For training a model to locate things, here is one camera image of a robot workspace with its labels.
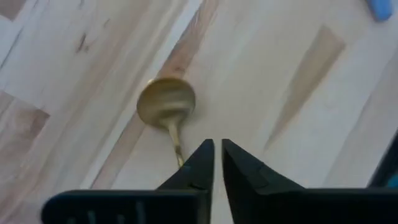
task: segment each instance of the wooden surface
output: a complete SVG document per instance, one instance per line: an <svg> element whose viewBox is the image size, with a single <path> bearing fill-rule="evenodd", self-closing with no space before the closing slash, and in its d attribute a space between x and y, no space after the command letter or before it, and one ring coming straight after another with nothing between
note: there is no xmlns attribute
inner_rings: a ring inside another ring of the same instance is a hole
<svg viewBox="0 0 398 224"><path fill-rule="evenodd" d="M232 223L222 138L305 187L365 187L398 127L397 48L398 16L362 0L27 0L0 17L0 223L172 175L167 133L136 114L164 76L197 94L183 155L215 140L213 223Z"/></svg>

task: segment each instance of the spoon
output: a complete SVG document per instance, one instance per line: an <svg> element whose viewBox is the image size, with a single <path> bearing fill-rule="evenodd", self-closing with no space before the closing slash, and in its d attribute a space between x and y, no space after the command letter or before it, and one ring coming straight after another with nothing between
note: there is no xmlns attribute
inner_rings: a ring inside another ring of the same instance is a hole
<svg viewBox="0 0 398 224"><path fill-rule="evenodd" d="M151 80L138 99L137 112L141 120L156 128L169 130L179 167L184 164L180 125L194 108L195 92L187 82L179 78Z"/></svg>

